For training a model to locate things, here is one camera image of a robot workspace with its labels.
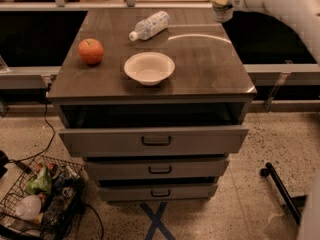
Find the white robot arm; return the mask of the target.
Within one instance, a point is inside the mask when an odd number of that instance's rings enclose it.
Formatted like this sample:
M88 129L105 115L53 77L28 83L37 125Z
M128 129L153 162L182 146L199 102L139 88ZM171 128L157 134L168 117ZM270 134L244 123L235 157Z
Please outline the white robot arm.
M259 12L272 16L289 26L300 37L314 60L320 64L320 0L209 0L215 20L226 22L232 11ZM316 176L304 209L299 211L293 203L273 165L261 170L271 176L299 225L296 240L320 240L320 175Z

